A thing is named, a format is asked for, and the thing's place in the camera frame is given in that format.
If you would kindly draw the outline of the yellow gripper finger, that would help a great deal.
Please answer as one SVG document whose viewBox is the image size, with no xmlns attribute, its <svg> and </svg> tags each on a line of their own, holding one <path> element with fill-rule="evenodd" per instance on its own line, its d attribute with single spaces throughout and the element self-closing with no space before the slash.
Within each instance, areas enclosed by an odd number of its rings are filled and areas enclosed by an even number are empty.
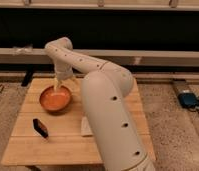
<svg viewBox="0 0 199 171">
<path fill-rule="evenodd" d="M 77 83 L 76 78 L 75 78 L 75 77 L 73 77 L 73 76 L 70 78 L 70 80 L 71 80 L 72 82 L 74 82 L 74 83 Z"/>
<path fill-rule="evenodd" d="M 55 80 L 54 80 L 54 91 L 58 91 L 60 89 L 60 86 L 61 86 L 61 81 L 57 80 L 55 78 Z"/>
</svg>

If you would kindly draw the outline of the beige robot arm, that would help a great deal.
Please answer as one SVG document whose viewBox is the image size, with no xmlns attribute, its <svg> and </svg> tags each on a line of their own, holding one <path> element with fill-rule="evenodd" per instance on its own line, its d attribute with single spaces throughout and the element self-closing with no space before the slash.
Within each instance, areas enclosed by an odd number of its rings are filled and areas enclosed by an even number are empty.
<svg viewBox="0 0 199 171">
<path fill-rule="evenodd" d="M 75 52 L 66 37 L 50 41 L 45 53 L 53 60 L 58 81 L 78 70 L 83 111 L 106 171 L 156 171 L 124 98 L 132 91 L 131 72 L 111 61 Z"/>
</svg>

